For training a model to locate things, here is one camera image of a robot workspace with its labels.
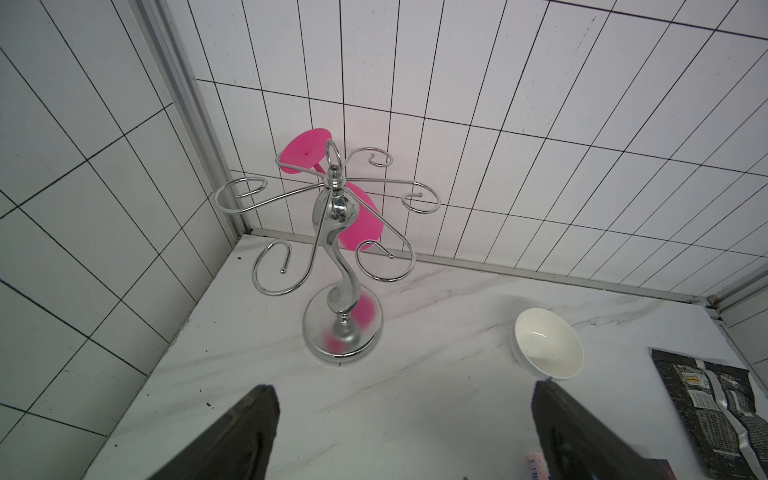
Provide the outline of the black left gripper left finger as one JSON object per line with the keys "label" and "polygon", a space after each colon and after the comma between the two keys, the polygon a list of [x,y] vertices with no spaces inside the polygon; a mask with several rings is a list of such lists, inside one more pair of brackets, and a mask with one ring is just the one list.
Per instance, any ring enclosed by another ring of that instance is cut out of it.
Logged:
{"label": "black left gripper left finger", "polygon": [[275,388],[258,385],[152,477],[263,479],[279,417]]}

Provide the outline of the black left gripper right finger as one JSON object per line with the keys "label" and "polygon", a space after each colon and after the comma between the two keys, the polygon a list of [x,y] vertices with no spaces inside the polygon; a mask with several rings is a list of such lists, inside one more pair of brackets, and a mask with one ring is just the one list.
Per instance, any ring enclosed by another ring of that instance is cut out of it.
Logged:
{"label": "black left gripper right finger", "polygon": [[531,411],[553,479],[670,479],[668,465],[642,457],[557,383],[535,384]]}

